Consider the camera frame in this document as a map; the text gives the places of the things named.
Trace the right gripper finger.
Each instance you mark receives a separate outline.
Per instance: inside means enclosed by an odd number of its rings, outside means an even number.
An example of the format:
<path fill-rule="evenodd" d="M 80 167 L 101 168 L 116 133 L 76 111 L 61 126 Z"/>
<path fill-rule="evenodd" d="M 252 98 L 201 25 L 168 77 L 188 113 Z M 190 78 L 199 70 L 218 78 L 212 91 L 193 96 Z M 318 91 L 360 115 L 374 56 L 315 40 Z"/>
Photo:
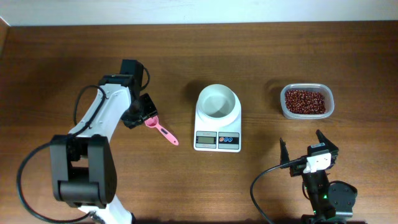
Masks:
<path fill-rule="evenodd" d="M 324 143 L 329 151 L 338 151 L 338 147 L 335 146 L 329 139 L 327 139 L 319 129 L 316 131 L 316 135 L 319 142 Z"/>
<path fill-rule="evenodd" d="M 279 139 L 279 143 L 280 143 L 280 168 L 284 169 L 286 165 L 290 162 L 289 152 L 287 150 L 286 143 L 282 138 Z"/>

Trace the pink measuring scoop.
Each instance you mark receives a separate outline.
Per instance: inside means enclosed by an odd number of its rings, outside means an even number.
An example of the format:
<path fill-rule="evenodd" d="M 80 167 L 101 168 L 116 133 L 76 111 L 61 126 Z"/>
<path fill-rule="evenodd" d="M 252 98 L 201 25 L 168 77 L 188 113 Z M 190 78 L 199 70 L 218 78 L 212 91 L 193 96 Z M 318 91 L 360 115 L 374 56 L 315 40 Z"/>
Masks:
<path fill-rule="evenodd" d="M 163 135 L 163 137 L 166 138 L 173 145 L 175 146 L 179 145 L 179 141 L 177 140 L 177 138 L 171 132 L 169 132 L 167 129 L 165 129 L 163 126 L 160 125 L 158 116 L 153 116 L 145 120 L 144 124 L 148 128 L 157 129 Z"/>

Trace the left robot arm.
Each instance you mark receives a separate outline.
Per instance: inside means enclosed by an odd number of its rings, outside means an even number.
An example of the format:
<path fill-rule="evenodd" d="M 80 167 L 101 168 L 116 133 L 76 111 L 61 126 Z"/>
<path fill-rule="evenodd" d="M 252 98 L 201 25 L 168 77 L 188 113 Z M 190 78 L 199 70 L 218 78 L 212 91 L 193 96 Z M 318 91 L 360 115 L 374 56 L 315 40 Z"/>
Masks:
<path fill-rule="evenodd" d="M 129 128 L 157 115 L 142 78 L 148 73 L 137 60 L 124 59 L 119 73 L 105 75 L 97 96 L 67 135 L 55 135 L 50 146 L 52 188 L 56 200 L 100 223 L 134 223 L 134 215 L 116 196 L 117 174 L 109 142 L 120 121 Z"/>

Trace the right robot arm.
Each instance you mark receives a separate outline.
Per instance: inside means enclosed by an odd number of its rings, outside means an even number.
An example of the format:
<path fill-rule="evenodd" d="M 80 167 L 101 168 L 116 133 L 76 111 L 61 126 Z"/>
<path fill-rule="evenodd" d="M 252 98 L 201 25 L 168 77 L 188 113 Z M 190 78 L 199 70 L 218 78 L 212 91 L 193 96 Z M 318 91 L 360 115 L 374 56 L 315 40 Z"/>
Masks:
<path fill-rule="evenodd" d="M 291 177 L 302 178 L 302 190 L 313 209 L 312 215 L 302 215 L 302 223 L 346 223 L 353 216 L 358 190 L 346 182 L 328 180 L 326 172 L 335 165 L 339 149 L 319 129 L 316 135 L 319 143 L 307 147 L 307 154 L 295 160 L 289 159 L 281 139 L 281 168 L 288 168 Z"/>

